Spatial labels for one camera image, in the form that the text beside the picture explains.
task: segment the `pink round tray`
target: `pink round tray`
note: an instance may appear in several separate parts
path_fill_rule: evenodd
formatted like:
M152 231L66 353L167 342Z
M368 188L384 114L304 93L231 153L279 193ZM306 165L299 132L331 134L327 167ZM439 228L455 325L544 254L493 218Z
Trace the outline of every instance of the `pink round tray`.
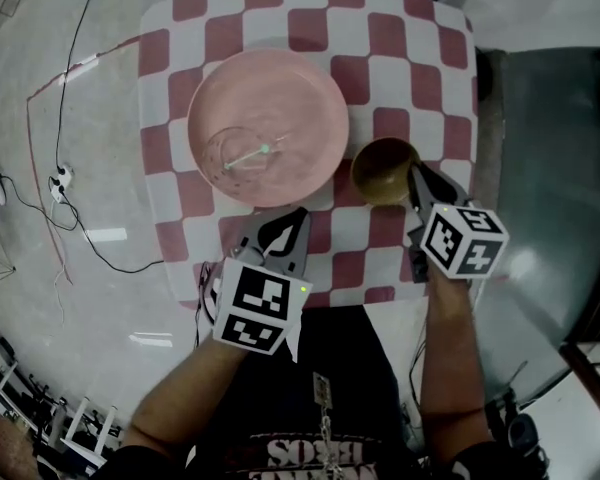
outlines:
M340 89L318 66L287 50L261 49L234 55L202 82L188 132L209 183L243 203L273 207L329 180L344 156L349 117ZM260 148L266 153L239 160Z

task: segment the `red and white tablecloth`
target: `red and white tablecloth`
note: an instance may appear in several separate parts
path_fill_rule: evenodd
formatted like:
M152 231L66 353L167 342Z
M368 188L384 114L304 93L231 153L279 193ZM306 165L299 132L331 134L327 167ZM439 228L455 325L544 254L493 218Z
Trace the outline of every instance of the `red and white tablecloth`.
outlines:
M138 85L147 187L176 300L195 307L197 273L219 261L253 208L197 170L187 111L224 59L264 46L302 52L339 85L349 108L346 159L301 204L312 211L307 307L407 299L405 233L413 212L371 207L349 183L351 158L393 135L470 189L476 155L476 64L464 14L429 0L167 0L142 18Z

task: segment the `power strip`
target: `power strip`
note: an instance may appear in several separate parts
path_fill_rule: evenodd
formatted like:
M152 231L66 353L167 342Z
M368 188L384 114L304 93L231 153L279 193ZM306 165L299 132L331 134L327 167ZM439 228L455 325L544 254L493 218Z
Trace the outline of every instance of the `power strip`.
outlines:
M51 185L51 195L56 200L56 203L62 204L66 201L64 193L69 189L71 182L73 181L73 171L71 167L64 164L60 170L58 170L58 178L51 178L53 184Z

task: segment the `forearm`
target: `forearm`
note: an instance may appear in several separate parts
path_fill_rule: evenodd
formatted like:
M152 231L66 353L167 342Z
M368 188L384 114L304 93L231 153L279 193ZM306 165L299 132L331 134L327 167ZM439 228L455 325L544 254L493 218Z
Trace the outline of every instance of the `forearm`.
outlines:
M421 412L437 458L490 439L484 383L465 281L450 281L430 265L427 344Z
M140 403L124 445L143 444L170 456L186 452L206 428L246 354L207 338Z

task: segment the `brown bowl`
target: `brown bowl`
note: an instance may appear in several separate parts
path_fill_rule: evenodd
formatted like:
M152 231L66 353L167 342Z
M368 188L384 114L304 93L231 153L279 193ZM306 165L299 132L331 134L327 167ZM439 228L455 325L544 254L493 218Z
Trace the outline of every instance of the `brown bowl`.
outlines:
M369 204L392 205L409 195L407 174L420 158L408 142L395 137L375 139L356 155L351 182Z

